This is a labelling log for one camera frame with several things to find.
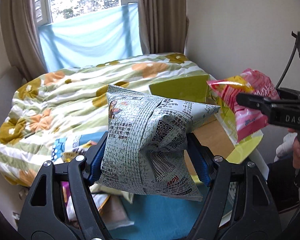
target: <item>qr code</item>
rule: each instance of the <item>qr code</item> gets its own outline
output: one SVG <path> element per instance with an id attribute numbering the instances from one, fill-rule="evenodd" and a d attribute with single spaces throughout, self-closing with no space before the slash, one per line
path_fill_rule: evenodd
<path id="1" fill-rule="evenodd" d="M 183 136 L 181 133 L 178 133 L 178 135 L 175 138 L 173 138 L 173 140 L 170 143 L 168 143 L 168 146 L 175 149 L 180 144 L 184 143 L 185 140 L 186 140 L 186 137 Z"/>
<path id="2" fill-rule="evenodd" d="M 163 138 L 166 137 L 172 129 L 173 127 L 171 125 L 162 120 L 159 120 L 157 129 L 155 130 L 155 135 L 152 140 L 162 142 Z"/>

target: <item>plastic packaging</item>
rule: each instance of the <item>plastic packaging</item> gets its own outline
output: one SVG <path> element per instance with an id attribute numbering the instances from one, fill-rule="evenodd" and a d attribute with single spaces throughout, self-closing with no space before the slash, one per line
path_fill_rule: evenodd
<path id="1" fill-rule="evenodd" d="M 219 106 L 109 85 L 109 134 L 98 184 L 136 194 L 201 201 L 184 160 L 186 134 Z"/>
<path id="2" fill-rule="evenodd" d="M 108 194 L 92 194 L 92 198 L 108 230 L 134 225 L 134 221 L 129 220 L 119 197 Z M 71 197 L 67 205 L 67 215 L 71 224 L 80 229 Z"/>
<path id="3" fill-rule="evenodd" d="M 98 212 L 102 214 L 102 209 L 106 202 L 109 200 L 110 195 L 109 194 L 92 194 L 92 198 L 94 203 L 96 204 L 96 207 L 98 209 Z M 74 207 L 73 207 L 73 202 L 71 196 L 68 199 L 68 204 L 67 204 L 67 215 L 69 221 L 77 221 L 77 217 L 74 212 Z"/>
<path id="4" fill-rule="evenodd" d="M 122 191 L 122 190 L 117 190 L 115 188 L 110 188 L 110 187 L 106 187 L 106 186 L 102 186 L 99 184 L 93 184 L 90 187 L 90 191 L 91 193 L 99 193 L 99 192 L 104 192 L 104 193 L 108 193 L 111 195 L 117 195 L 117 196 L 123 196 L 125 198 L 126 201 L 128 201 L 130 204 L 133 203 L 133 193 L 130 192 L 126 192 L 126 191 Z"/>
<path id="5" fill-rule="evenodd" d="M 240 76 L 224 80 L 207 81 L 208 85 L 234 112 L 238 142 L 268 125 L 268 118 L 259 110 L 239 106 L 239 92 L 251 93 L 271 99 L 280 99 L 269 77 L 258 70 L 246 69 Z"/>

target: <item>finger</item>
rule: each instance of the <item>finger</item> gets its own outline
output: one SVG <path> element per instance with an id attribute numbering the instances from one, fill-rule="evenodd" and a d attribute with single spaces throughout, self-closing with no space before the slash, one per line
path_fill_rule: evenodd
<path id="1" fill-rule="evenodd" d="M 297 137 L 294 139 L 293 145 L 292 145 L 293 153 L 300 157 L 300 142 L 298 141 Z"/>
<path id="2" fill-rule="evenodd" d="M 300 157 L 293 152 L 293 161 L 292 165 L 295 169 L 300 169 Z"/>

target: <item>barcode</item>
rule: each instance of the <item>barcode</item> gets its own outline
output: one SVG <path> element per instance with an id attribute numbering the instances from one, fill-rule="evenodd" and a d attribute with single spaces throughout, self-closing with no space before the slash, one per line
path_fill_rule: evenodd
<path id="1" fill-rule="evenodd" d="M 155 152 L 153 150 L 146 151 L 146 158 L 148 159 L 154 177 L 157 179 L 165 172 L 168 172 L 169 169 L 174 168 L 174 165 L 169 163 L 166 157 L 163 156 L 160 152 Z"/>
<path id="2" fill-rule="evenodd" d="M 157 129 L 155 130 L 155 135 L 152 138 L 153 141 L 162 142 L 163 138 L 170 133 L 170 131 L 173 129 L 171 125 L 168 123 L 159 120 Z"/>
<path id="3" fill-rule="evenodd" d="M 170 143 L 168 143 L 168 146 L 175 149 L 180 144 L 184 143 L 185 140 L 186 140 L 186 137 L 183 136 L 181 133 L 178 133 L 178 135 L 175 138 L 173 138 L 173 140 Z"/>

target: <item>screw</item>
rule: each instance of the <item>screw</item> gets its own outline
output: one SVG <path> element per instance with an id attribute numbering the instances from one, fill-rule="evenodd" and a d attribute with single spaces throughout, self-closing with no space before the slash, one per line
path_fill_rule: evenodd
<path id="1" fill-rule="evenodd" d="M 83 161 L 84 160 L 84 156 L 83 155 L 78 155 L 76 158 L 75 158 L 76 161 L 80 162 L 80 161 Z"/>
<path id="2" fill-rule="evenodd" d="M 247 164 L 250 168 L 254 168 L 256 166 L 254 162 L 248 162 Z"/>
<path id="3" fill-rule="evenodd" d="M 45 167 L 49 167 L 50 165 L 51 165 L 51 161 L 45 161 L 43 163 L 43 166 L 45 166 Z"/>
<path id="4" fill-rule="evenodd" d="M 220 162 L 222 162 L 223 161 L 223 158 L 221 157 L 221 156 L 215 156 L 214 158 L 213 158 L 217 163 L 220 163 Z"/>

